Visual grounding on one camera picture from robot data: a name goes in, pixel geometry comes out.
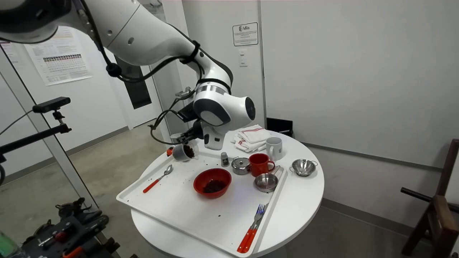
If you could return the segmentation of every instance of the silver cup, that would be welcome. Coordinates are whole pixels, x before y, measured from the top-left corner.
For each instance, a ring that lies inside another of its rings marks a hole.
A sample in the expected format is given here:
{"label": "silver cup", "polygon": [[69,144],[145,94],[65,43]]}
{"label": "silver cup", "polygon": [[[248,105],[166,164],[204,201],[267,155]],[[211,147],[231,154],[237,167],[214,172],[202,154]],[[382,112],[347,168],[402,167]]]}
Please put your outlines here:
{"label": "silver cup", "polygon": [[280,138],[268,138],[267,140],[267,155],[273,161],[278,161],[283,158],[283,140]]}

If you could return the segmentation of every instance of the spoon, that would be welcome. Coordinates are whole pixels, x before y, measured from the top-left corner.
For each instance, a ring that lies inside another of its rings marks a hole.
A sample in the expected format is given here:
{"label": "spoon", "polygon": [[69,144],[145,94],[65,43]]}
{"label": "spoon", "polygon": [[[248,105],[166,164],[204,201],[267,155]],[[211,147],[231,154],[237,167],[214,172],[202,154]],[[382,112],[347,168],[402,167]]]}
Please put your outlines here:
{"label": "spoon", "polygon": [[169,165],[169,167],[166,168],[166,171],[164,171],[164,174],[162,174],[161,178],[158,178],[156,181],[154,181],[152,184],[149,184],[149,185],[144,190],[144,194],[146,194],[149,190],[152,190],[164,177],[172,174],[172,171],[174,171],[174,168],[172,168],[172,165]]}

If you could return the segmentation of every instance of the red handle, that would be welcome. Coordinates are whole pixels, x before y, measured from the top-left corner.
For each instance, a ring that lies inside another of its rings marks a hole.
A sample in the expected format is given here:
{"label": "red handle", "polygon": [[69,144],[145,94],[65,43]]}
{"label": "red handle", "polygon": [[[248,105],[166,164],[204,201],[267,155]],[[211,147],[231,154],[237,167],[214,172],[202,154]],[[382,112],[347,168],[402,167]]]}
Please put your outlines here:
{"label": "red handle", "polygon": [[255,236],[257,236],[257,230],[250,228],[238,247],[238,253],[241,253],[241,254],[248,253]]}
{"label": "red handle", "polygon": [[149,184],[149,185],[144,190],[144,194],[146,194],[149,190],[152,190],[158,183],[159,183],[159,178],[158,178],[156,181],[154,181],[152,184]]}
{"label": "red handle", "polygon": [[75,248],[70,254],[68,256],[62,256],[63,258],[80,258],[83,254],[83,248],[82,247],[78,247]]}
{"label": "red handle", "polygon": [[268,161],[268,164],[271,165],[271,168],[268,167],[268,171],[273,172],[275,170],[275,164],[274,161]]}
{"label": "red handle", "polygon": [[174,155],[174,148],[166,150],[166,157],[172,157]]}

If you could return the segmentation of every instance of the metal stand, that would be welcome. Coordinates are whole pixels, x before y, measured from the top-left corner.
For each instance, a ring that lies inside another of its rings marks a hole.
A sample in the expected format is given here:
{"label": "metal stand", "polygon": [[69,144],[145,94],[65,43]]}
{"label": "metal stand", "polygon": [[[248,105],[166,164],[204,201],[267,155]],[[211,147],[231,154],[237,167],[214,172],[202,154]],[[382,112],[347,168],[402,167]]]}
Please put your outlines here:
{"label": "metal stand", "polygon": [[68,128],[68,125],[63,124],[63,125],[59,125],[59,127],[52,128],[49,131],[30,135],[27,138],[20,140],[20,141],[7,144],[4,147],[0,147],[0,157],[3,157],[4,154],[13,152],[14,150],[27,147],[27,145],[30,145],[33,142],[37,142],[37,141],[42,141],[45,138],[53,137],[56,134],[66,134],[66,132],[70,132],[70,128]]}
{"label": "metal stand", "polygon": [[[10,59],[7,58],[4,49],[0,51],[0,71],[4,82],[10,86],[13,95],[22,105],[24,111],[32,111],[36,107],[35,99],[32,98],[30,92],[27,91],[26,85],[22,82],[20,76],[17,75],[14,66],[12,65]],[[30,114],[29,119],[32,125],[36,128],[37,132],[46,132],[50,129],[49,124],[43,118],[43,115]],[[69,180],[70,185],[76,191],[76,194],[85,198],[85,205],[92,207],[92,210],[99,210],[96,201],[88,191],[85,183],[82,181],[80,175],[76,172],[72,161],[69,160],[68,154],[65,152],[63,147],[57,141],[56,137],[49,137],[43,140],[55,160],[57,161],[59,167],[62,168],[63,174]]]}

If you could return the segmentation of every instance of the utensil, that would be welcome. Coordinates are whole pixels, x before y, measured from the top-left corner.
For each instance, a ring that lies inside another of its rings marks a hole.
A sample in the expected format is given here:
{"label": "utensil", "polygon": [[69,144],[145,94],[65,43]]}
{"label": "utensil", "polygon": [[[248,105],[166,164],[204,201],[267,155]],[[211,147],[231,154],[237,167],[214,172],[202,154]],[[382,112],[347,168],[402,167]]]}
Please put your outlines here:
{"label": "utensil", "polygon": [[298,177],[310,177],[316,171],[316,164],[307,160],[297,160],[291,164],[291,171]]}
{"label": "utensil", "polygon": [[161,178],[158,178],[156,181],[154,181],[152,184],[149,184],[149,185],[144,190],[144,194],[146,194],[149,190],[152,190],[164,177],[172,174],[172,171],[174,171],[174,168],[172,168],[172,165],[169,165],[169,167],[166,168],[166,171],[164,171],[164,174],[162,174]]}
{"label": "utensil", "polygon": [[265,205],[260,204],[258,205],[255,217],[254,217],[254,223],[248,228],[248,231],[245,233],[245,236],[244,236],[244,238],[242,238],[242,241],[241,241],[241,244],[238,247],[238,253],[241,253],[241,254],[248,253],[248,250],[253,246],[253,241],[254,241],[254,238],[257,236],[257,231],[258,231],[258,227],[260,227],[260,224],[263,221],[263,217],[264,217],[264,214],[267,211],[267,207],[268,207],[268,204],[265,204]]}
{"label": "utensil", "polygon": [[195,191],[208,200],[222,197],[231,184],[231,174],[221,168],[204,171],[194,181]]}
{"label": "utensil", "polygon": [[248,165],[250,164],[248,164],[247,158],[237,158],[237,160],[232,160],[232,162],[231,162],[232,172],[237,175],[247,175]]}
{"label": "utensil", "polygon": [[261,174],[254,180],[254,187],[261,193],[273,193],[278,184],[277,172],[283,168],[277,168],[275,172]]}
{"label": "utensil", "polygon": [[258,177],[265,172],[271,172],[275,168],[275,164],[265,154],[254,154],[248,158],[250,172],[253,177]]}

